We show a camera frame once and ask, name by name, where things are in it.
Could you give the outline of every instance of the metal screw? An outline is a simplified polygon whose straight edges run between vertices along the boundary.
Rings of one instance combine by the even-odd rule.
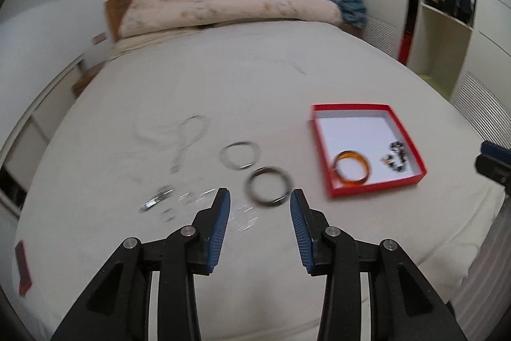
[[[181,229],[181,234],[185,237],[190,237],[195,234],[195,231],[196,231],[195,227],[193,227],[192,225],[186,225]]]
[[[126,240],[124,240],[123,242],[123,246],[127,249],[132,249],[134,248],[137,244],[139,244],[139,242],[137,241],[136,238],[134,237],[128,237]]]
[[[383,247],[385,247],[387,250],[392,251],[398,248],[398,244],[392,239],[387,239],[383,241]]]
[[[341,234],[341,229],[338,227],[328,226],[326,229],[324,229],[324,232],[330,237],[337,237],[339,234]]]

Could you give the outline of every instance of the dark metal bangle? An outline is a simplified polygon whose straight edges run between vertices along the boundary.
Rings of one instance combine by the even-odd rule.
[[[283,195],[281,195],[279,198],[275,198],[275,200],[267,201],[263,200],[259,195],[257,195],[254,190],[252,189],[252,181],[254,181],[254,178],[256,178],[259,175],[262,174],[275,174],[279,175],[280,178],[284,181],[284,184],[286,186],[286,191]],[[281,205],[287,197],[291,195],[291,191],[293,191],[293,181],[289,174],[279,168],[276,167],[263,167],[255,170],[250,174],[250,176],[247,178],[245,183],[245,192],[247,193],[247,196],[257,204],[260,205],[267,205],[270,207],[275,207],[277,205]]]
[[[233,163],[228,157],[227,157],[227,149],[233,147],[233,146],[250,146],[254,152],[254,158],[251,163],[247,163],[247,165],[238,166],[235,163]],[[259,158],[261,157],[261,150],[259,148],[259,145],[255,142],[252,142],[250,140],[244,140],[241,142],[234,142],[230,145],[227,145],[225,148],[222,148],[220,151],[220,162],[222,162],[227,168],[233,169],[236,171],[242,171],[243,169],[250,168],[251,166],[255,165]]]

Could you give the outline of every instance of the metal bangle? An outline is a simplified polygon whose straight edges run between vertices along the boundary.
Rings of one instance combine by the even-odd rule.
[[[250,146],[254,152],[254,158],[253,158],[252,162],[247,163],[247,165],[242,165],[242,166],[238,166],[234,162],[232,162],[227,156],[227,149],[232,148],[234,146]],[[259,148],[259,145],[255,142],[250,141],[250,140],[244,140],[241,142],[231,143],[230,145],[227,145],[225,148],[222,148],[222,150],[220,151],[220,155],[219,155],[220,162],[222,162],[225,165],[225,167],[227,167],[229,169],[236,170],[236,171],[242,171],[243,169],[250,168],[251,166],[255,165],[255,163],[259,160],[260,157],[261,157],[261,149]]]
[[[256,178],[259,175],[262,174],[275,174],[279,175],[280,178],[284,181],[284,184],[286,186],[286,191],[283,195],[281,195],[279,198],[275,198],[275,200],[267,201],[263,200],[259,195],[257,195],[254,190],[252,189],[252,181],[254,181],[254,178]],[[287,197],[291,195],[291,191],[293,191],[293,181],[289,174],[279,168],[276,167],[263,167],[255,170],[250,174],[250,176],[247,178],[245,183],[245,192],[247,196],[253,201],[260,205],[267,205],[270,207],[275,207],[277,205],[281,205]]]

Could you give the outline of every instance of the pink blanket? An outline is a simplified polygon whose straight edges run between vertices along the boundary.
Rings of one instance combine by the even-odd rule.
[[[339,26],[337,5],[329,0],[133,0],[124,14],[121,37],[164,29],[268,19],[318,21]]]

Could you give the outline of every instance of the orange bangle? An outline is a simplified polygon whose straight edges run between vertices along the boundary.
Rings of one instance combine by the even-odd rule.
[[[352,181],[352,180],[349,180],[349,179],[346,179],[343,177],[342,172],[337,167],[337,163],[341,159],[346,159],[346,158],[356,159],[357,161],[362,163],[362,165],[364,166],[364,169],[365,169],[365,176],[363,178]],[[334,159],[332,170],[337,175],[337,178],[339,179],[339,181],[341,181],[341,183],[346,186],[362,185],[369,179],[369,176],[371,175],[371,167],[369,165],[369,161],[367,160],[367,158],[365,156],[363,156],[355,151],[344,151],[344,152],[341,152],[339,155],[337,155]]]

